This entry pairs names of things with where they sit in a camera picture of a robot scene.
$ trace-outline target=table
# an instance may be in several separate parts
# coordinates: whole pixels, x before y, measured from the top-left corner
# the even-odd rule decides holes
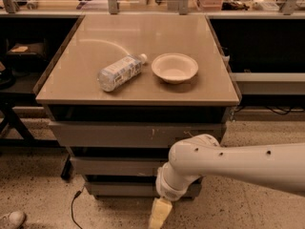
[[[153,60],[169,52],[196,60],[198,74],[179,85],[153,75]],[[100,69],[140,53],[148,63],[139,76],[114,92],[100,89]],[[85,15],[36,101],[92,195],[156,196],[169,148],[203,133],[221,140],[239,97],[203,14],[97,13]]]

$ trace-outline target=shoe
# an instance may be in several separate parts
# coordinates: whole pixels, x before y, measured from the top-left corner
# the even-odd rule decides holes
[[[26,220],[22,211],[14,211],[0,217],[0,229],[18,229]]]

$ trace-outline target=floor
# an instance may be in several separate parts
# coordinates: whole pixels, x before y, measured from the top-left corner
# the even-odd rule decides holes
[[[52,138],[48,120],[25,119],[36,136]],[[305,113],[274,114],[242,110],[228,121],[222,146],[305,143]],[[1,137],[17,135],[6,129]],[[72,174],[60,178],[64,149],[0,148],[0,214],[23,210],[24,229],[79,228],[71,202],[83,187]],[[305,198],[224,177],[205,177],[199,197],[173,206],[164,229],[176,228],[305,228]],[[100,198],[86,189],[74,201],[75,221],[84,229],[147,228],[152,198]]]

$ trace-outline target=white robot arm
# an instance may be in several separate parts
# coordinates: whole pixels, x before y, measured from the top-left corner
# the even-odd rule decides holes
[[[162,198],[176,201],[208,175],[305,196],[305,143],[221,148],[211,135],[181,140],[158,169],[156,189]]]

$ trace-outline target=white bowl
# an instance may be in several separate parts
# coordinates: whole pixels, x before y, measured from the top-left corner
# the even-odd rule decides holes
[[[198,64],[187,55],[165,53],[155,58],[152,71],[168,83],[179,84],[196,75]]]

